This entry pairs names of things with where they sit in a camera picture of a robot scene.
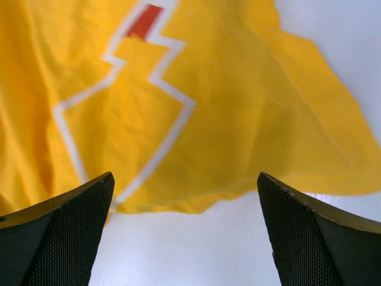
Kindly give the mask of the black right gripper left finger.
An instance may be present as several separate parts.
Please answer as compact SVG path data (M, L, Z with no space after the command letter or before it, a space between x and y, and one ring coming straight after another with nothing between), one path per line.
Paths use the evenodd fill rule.
M88 285L113 197L111 172L1 216L1 285Z

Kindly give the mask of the yellow Pikachu pillowcase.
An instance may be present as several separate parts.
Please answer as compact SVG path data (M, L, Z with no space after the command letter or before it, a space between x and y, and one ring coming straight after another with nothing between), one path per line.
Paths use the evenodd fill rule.
M273 1L2 1L1 213L105 172L120 213L201 213L261 172L380 190L380 147Z

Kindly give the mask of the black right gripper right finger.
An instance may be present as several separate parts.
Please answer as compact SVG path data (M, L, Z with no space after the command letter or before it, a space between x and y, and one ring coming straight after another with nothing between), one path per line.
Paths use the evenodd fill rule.
M380 285L380 222L264 172L257 189L282 285Z

